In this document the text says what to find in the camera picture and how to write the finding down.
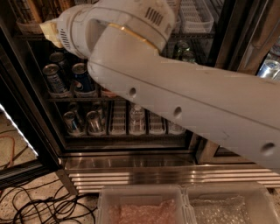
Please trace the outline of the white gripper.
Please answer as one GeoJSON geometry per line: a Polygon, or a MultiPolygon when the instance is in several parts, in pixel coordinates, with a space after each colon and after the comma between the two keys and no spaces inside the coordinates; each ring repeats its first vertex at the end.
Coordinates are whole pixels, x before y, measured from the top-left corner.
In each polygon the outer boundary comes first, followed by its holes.
{"type": "Polygon", "coordinates": [[[166,0],[99,0],[74,6],[39,26],[56,47],[87,59],[108,27],[135,35],[161,51],[174,25],[175,15],[166,0]]]}

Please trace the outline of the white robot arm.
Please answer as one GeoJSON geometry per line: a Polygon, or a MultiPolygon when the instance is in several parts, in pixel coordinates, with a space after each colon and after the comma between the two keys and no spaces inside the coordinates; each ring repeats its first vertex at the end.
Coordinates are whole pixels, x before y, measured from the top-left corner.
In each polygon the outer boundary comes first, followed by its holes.
{"type": "Polygon", "coordinates": [[[98,0],[40,27],[102,87],[278,172],[280,83],[162,57],[174,25],[165,0],[98,0]]]}

